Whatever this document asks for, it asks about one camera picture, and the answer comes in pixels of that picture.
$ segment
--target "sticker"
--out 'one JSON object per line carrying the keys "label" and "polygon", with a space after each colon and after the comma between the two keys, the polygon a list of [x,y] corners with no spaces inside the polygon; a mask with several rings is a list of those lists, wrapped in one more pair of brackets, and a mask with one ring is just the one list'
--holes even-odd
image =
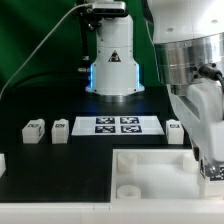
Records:
{"label": "sticker", "polygon": [[171,124],[170,128],[180,128],[180,125],[179,124]]}
{"label": "sticker", "polygon": [[96,126],[95,133],[115,133],[115,126]]}
{"label": "sticker", "polygon": [[120,118],[121,124],[139,124],[138,117],[121,117]]}
{"label": "sticker", "polygon": [[220,167],[220,174],[218,176],[210,177],[210,181],[223,181],[224,180],[224,167]]}
{"label": "sticker", "polygon": [[96,118],[96,124],[115,124],[114,117]]}
{"label": "sticker", "polygon": [[56,124],[55,127],[56,128],[64,128],[65,127],[65,124]]}
{"label": "sticker", "polygon": [[29,124],[28,128],[37,128],[39,124]]}
{"label": "sticker", "polygon": [[121,62],[121,59],[119,58],[117,54],[117,51],[113,52],[108,62]]}
{"label": "sticker", "polygon": [[122,133],[142,133],[142,129],[140,125],[125,125],[121,126]]}

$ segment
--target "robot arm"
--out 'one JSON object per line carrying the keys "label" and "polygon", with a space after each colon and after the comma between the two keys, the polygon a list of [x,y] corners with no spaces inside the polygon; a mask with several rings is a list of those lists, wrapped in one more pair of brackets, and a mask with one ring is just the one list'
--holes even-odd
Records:
{"label": "robot arm", "polygon": [[201,194],[224,196],[224,2],[142,2],[153,17],[159,79],[167,84],[193,148],[199,149]]}

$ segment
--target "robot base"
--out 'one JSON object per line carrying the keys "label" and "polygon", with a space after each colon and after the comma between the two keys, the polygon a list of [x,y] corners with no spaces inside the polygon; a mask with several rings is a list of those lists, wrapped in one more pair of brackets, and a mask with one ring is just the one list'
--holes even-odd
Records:
{"label": "robot base", "polygon": [[133,93],[130,95],[99,95],[96,93],[86,92],[87,97],[93,98],[98,101],[108,102],[108,103],[123,103],[136,99],[141,99],[144,96],[144,89],[141,92]]}

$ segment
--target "white cube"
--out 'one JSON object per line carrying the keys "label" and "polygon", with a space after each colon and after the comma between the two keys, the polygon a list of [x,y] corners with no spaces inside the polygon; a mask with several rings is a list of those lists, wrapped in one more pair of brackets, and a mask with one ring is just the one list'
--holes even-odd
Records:
{"label": "white cube", "polygon": [[30,120],[23,128],[23,143],[37,144],[45,133],[45,122],[43,119]]}
{"label": "white cube", "polygon": [[69,125],[68,120],[55,121],[51,130],[53,144],[65,144],[68,141]]}
{"label": "white cube", "polygon": [[183,144],[184,129],[180,121],[175,120],[166,121],[166,136],[168,144]]}

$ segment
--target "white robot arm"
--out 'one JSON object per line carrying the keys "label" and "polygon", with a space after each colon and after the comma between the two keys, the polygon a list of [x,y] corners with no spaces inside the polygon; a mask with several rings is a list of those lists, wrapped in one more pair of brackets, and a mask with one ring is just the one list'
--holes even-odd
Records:
{"label": "white robot arm", "polygon": [[154,24],[160,81],[167,84],[193,148],[199,149],[201,195],[224,196],[224,1],[142,2]]}
{"label": "white robot arm", "polygon": [[[94,3],[93,13],[121,11],[124,2],[88,0]],[[96,30],[97,58],[91,66],[90,85],[86,91],[109,102],[122,102],[144,91],[139,82],[139,65],[133,58],[133,21],[130,15],[106,15]]]}

